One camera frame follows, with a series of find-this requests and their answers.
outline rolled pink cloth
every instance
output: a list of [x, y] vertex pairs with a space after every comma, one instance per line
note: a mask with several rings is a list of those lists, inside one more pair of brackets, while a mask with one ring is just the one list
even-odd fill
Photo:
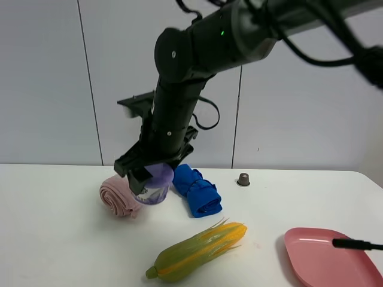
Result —
[[119, 175], [104, 181], [100, 187], [100, 197], [115, 215], [137, 217], [141, 205], [133, 198], [126, 178]]

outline yellow corn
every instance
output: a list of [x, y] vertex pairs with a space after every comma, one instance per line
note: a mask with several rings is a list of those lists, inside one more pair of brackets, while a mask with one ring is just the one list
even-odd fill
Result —
[[245, 235], [247, 227], [241, 223], [225, 222], [217, 223], [162, 251], [154, 265], [146, 271], [146, 277], [176, 282], [201, 265], [235, 248], [232, 246]]

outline pink plate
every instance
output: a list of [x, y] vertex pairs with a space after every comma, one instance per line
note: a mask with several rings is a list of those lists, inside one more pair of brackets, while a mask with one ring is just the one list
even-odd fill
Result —
[[307, 287], [382, 287], [383, 277], [364, 251], [338, 249], [333, 230], [293, 228], [284, 241], [297, 277]]

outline table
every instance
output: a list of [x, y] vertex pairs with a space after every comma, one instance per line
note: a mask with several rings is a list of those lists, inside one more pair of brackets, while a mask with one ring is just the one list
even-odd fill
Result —
[[[0, 164], [0, 286], [169, 286], [144, 277], [159, 252], [221, 218], [247, 225], [241, 247], [182, 286], [301, 287], [283, 244], [293, 227], [329, 228], [383, 243], [383, 190], [356, 172], [200, 169], [223, 211], [195, 219], [169, 192], [137, 219], [116, 218], [99, 198], [112, 167]], [[240, 172], [251, 185], [237, 186]], [[383, 273], [383, 252], [370, 252]]]

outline blue towel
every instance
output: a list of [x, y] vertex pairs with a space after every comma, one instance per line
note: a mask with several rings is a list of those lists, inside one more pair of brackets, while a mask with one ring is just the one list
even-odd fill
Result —
[[221, 197], [214, 184], [203, 179], [201, 173], [187, 164], [174, 171], [173, 184], [186, 197], [190, 211], [195, 218], [219, 213], [222, 210]]

